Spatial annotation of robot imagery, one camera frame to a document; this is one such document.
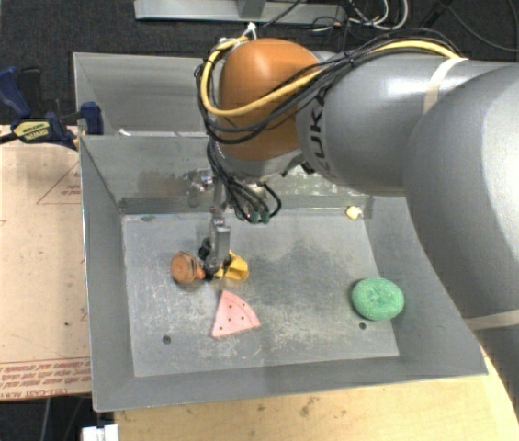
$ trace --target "yellow cable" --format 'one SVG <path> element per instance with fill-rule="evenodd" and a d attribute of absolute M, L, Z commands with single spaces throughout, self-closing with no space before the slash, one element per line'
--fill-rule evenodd
<path fill-rule="evenodd" d="M 216 116 L 220 116 L 223 118 L 233 117 L 233 116 L 241 116 L 244 114 L 249 113 L 250 111 L 253 111 L 254 109 L 258 109 L 260 107 L 264 107 L 266 104 L 278 99 L 281 96 L 288 95 L 305 84 L 307 84 L 310 80 L 312 80 L 314 77 L 316 77 L 318 74 L 322 72 L 322 70 L 319 70 L 317 72 L 310 73 L 308 75 L 303 76 L 302 78 L 299 78 L 298 80 L 292 82 L 291 84 L 282 86 L 275 92 L 272 92 L 268 95 L 265 95 L 243 107 L 237 107 L 236 109 L 218 109 L 217 107 L 214 107 L 209 100 L 208 96 L 208 79 L 210 77 L 210 74 L 212 72 L 212 69 L 214 67 L 214 63 L 218 56 L 225 50 L 229 49 L 232 46 L 235 46 L 236 44 L 239 44 L 241 42 L 245 42 L 248 39 L 245 36 L 241 36 L 240 38 L 237 38 L 236 40 L 228 40 L 226 42 L 223 42 L 220 44 L 214 52 L 210 54 L 208 57 L 208 60 L 206 61 L 204 65 L 204 69 L 202 71 L 202 78 L 200 81 L 200 97 L 202 98 L 202 104 L 206 108 L 206 110 L 209 113 L 212 113 Z M 444 46 L 441 46 L 440 44 L 436 44 L 434 42 L 429 42 L 425 40 L 404 40 L 404 41 L 396 41 L 396 42 L 390 42 L 386 44 L 385 46 L 381 46 L 373 52 L 379 52 L 379 51 L 388 51 L 390 49 L 425 49 L 428 51 L 435 52 L 439 55 L 442 55 L 448 59 L 453 58 L 460 58 L 457 54 L 450 51 Z"/>
<path fill-rule="evenodd" d="M 445 56 L 448 59 L 460 59 L 461 57 L 450 51 L 444 46 L 440 44 L 436 44 L 435 42 L 429 42 L 426 40 L 399 40 L 396 42 L 390 42 L 385 46 L 381 46 L 380 48 L 375 49 L 373 52 L 378 51 L 387 51 L 389 49 L 426 49 L 428 51 L 435 52 L 442 56 Z"/>

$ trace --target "wooden table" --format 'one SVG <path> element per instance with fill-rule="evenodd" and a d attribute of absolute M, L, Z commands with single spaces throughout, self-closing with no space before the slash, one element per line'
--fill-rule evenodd
<path fill-rule="evenodd" d="M 519 441 L 490 360 L 487 376 L 115 413 L 122 441 Z"/>

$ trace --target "green foam disc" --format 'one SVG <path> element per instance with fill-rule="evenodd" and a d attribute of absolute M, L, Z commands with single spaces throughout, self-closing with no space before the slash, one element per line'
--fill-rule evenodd
<path fill-rule="evenodd" d="M 359 281 L 351 293 L 355 310 L 373 321 L 389 320 L 404 308 L 404 294 L 398 286 L 383 277 Z"/>

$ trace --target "pink triangle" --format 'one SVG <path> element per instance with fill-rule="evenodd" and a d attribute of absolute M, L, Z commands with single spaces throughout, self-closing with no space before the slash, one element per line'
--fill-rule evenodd
<path fill-rule="evenodd" d="M 223 290 L 220 296 L 219 307 L 216 310 L 216 319 L 212 336 L 221 338 L 227 334 L 237 334 L 261 326 L 259 319 L 244 300 L 228 290 Z"/>

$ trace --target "blue clamp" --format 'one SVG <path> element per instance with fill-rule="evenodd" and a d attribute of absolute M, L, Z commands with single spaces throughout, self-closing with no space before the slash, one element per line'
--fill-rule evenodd
<path fill-rule="evenodd" d="M 32 84 L 39 93 L 40 87 L 35 85 L 38 84 Z M 48 111 L 43 118 L 32 118 L 33 108 L 18 86 L 16 67 L 8 67 L 0 73 L 0 100 L 17 113 L 17 120 L 10 126 L 10 129 L 12 136 L 24 143 L 49 142 L 76 150 L 77 137 L 67 129 L 62 123 L 62 119 L 83 118 L 87 124 L 88 134 L 102 135 L 104 133 L 102 111 L 92 101 L 83 103 L 80 111 L 70 116 L 59 118 L 53 111 Z M 42 102 L 36 103 L 36 105 L 42 106 Z"/>

